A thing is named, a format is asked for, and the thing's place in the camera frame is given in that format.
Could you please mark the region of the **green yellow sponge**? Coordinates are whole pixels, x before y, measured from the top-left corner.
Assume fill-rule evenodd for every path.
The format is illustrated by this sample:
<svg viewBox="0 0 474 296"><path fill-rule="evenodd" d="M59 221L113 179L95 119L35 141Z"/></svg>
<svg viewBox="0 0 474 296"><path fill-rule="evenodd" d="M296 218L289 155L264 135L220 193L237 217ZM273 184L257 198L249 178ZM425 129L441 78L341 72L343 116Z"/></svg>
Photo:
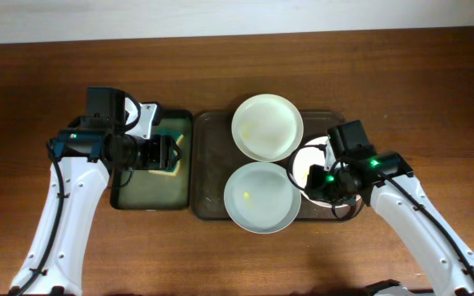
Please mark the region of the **green yellow sponge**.
<svg viewBox="0 0 474 296"><path fill-rule="evenodd" d="M173 138L173 142L171 143L170 148L169 148L169 151L172 153L172 155L170 156L170 159L169 159L170 167L169 168L166 167L165 169L149 170L149 173L162 175L162 176L174 177L174 176L177 175L177 173L179 171L179 170L178 171L173 171L174 163L176 162L177 156L178 156L174 152L174 148L175 148L175 141L174 140L177 137L181 136L182 141L183 141L184 135L181 132L177 132L177 131L170 130L170 129L160 129L159 131L156 132L156 135L158 135L158 136L171 136Z"/></svg>

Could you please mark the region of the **grey white plate bottom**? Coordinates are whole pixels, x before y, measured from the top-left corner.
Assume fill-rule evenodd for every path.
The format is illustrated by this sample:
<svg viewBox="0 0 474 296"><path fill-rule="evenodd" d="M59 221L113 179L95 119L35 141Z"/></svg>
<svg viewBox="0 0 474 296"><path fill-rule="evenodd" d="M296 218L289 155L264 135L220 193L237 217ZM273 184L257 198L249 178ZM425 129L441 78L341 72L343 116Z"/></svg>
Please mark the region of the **grey white plate bottom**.
<svg viewBox="0 0 474 296"><path fill-rule="evenodd" d="M278 164L253 162L235 170L224 189L224 206L242 229L273 234L290 225L300 212L300 190Z"/></svg>

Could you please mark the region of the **cream plate top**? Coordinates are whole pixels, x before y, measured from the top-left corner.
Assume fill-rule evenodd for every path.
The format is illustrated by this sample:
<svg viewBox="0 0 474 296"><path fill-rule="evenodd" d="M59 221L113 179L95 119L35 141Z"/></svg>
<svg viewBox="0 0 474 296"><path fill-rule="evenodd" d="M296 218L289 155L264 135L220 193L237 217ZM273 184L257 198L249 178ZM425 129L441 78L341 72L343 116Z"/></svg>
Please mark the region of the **cream plate top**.
<svg viewBox="0 0 474 296"><path fill-rule="evenodd" d="M231 120L234 143L256 161L285 159L299 146L303 133L300 111L288 99L274 94L246 99Z"/></svg>

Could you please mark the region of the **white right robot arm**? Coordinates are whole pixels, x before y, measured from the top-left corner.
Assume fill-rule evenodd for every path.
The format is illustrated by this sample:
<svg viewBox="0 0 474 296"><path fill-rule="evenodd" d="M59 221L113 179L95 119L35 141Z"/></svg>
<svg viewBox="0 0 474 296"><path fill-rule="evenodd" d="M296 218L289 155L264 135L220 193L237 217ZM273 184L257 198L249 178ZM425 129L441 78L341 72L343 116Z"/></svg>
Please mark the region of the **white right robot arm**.
<svg viewBox="0 0 474 296"><path fill-rule="evenodd" d="M474 251L435 209L398 153L311 164L304 191L332 206L361 197L397 233L435 294L474 295Z"/></svg>

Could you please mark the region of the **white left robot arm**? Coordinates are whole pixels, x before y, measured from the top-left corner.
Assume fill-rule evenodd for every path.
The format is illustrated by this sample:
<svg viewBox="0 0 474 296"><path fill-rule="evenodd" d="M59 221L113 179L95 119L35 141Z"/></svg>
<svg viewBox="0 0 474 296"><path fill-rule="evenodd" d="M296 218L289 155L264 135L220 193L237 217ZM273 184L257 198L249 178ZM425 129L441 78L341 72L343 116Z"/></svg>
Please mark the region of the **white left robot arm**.
<svg viewBox="0 0 474 296"><path fill-rule="evenodd" d="M47 143L49 192L28 256L11 295L80 295L93 217L106 189L120 210L188 206L192 119L91 113Z"/></svg>

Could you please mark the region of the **brown serving tray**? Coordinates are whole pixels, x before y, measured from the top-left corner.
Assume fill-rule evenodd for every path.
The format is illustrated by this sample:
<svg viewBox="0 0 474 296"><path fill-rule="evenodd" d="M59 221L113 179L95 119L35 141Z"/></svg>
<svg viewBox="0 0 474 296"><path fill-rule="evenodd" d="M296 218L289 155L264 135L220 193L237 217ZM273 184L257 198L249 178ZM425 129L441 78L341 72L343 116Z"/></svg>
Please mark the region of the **brown serving tray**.
<svg viewBox="0 0 474 296"><path fill-rule="evenodd" d="M300 111L304 122L302 144L343 123L344 117L334 111ZM250 159L236 146L231 135L231 111L210 111L200 114L194 120L193 159L191 175L190 206L201 220L229 220L225 210L224 189L230 175L241 166L251 163ZM338 222L329 208L318 206L301 197L302 203L295 221ZM357 207L337 207L339 217L352 218L359 213Z"/></svg>

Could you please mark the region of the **black water tray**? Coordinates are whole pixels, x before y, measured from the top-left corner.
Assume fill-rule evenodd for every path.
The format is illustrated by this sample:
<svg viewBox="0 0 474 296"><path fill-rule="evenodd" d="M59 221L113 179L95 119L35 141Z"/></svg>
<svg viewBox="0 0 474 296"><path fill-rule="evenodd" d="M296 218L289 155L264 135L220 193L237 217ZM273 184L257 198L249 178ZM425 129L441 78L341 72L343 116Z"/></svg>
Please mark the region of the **black water tray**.
<svg viewBox="0 0 474 296"><path fill-rule="evenodd" d="M170 134L182 157L172 171L137 170L113 175L110 205L116 210L183 210L188 207L193 115L186 109L168 109L152 134Z"/></svg>

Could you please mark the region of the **white plate right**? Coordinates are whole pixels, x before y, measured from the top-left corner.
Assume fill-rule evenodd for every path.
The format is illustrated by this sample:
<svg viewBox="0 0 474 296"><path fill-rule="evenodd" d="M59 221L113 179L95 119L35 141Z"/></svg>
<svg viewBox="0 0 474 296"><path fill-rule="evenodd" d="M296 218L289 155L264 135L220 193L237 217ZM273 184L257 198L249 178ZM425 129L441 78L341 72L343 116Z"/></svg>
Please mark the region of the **white plate right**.
<svg viewBox="0 0 474 296"><path fill-rule="evenodd" d="M299 150L293 159L293 165L290 169L296 184L304 187L307 184L310 169L312 165L323 166L326 183L338 181L335 172L337 169L346 167L345 164L337 164L333 167L336 157L333 154L328 136L314 136L304 144L304 148Z"/></svg>

